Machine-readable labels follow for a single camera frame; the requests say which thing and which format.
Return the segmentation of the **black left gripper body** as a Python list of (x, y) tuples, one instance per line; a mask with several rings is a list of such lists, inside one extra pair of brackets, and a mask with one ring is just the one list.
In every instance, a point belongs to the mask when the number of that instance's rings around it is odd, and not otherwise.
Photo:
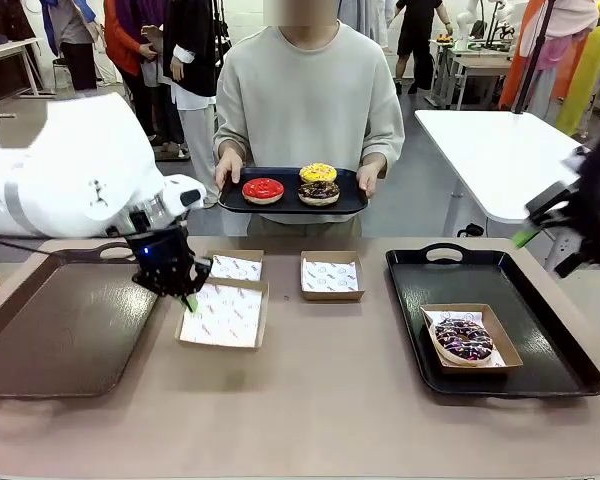
[(138, 270), (132, 281), (159, 295), (186, 300), (196, 292), (191, 278), (194, 253), (188, 232), (181, 224), (129, 237)]

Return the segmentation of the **person's right hand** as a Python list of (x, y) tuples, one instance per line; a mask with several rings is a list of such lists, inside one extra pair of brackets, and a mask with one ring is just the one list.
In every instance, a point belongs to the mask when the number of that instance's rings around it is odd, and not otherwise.
[(219, 191), (222, 191), (227, 182), (237, 184), (240, 181), (243, 161), (240, 154), (227, 148), (221, 155), (215, 170), (215, 181)]

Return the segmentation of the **person's left hand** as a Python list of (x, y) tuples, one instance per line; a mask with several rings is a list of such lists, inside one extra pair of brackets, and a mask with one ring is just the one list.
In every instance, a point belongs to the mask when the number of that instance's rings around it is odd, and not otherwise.
[(374, 196), (378, 179), (386, 174), (386, 166), (386, 158), (382, 154), (371, 154), (362, 160), (357, 171), (357, 181), (359, 189), (367, 199)]

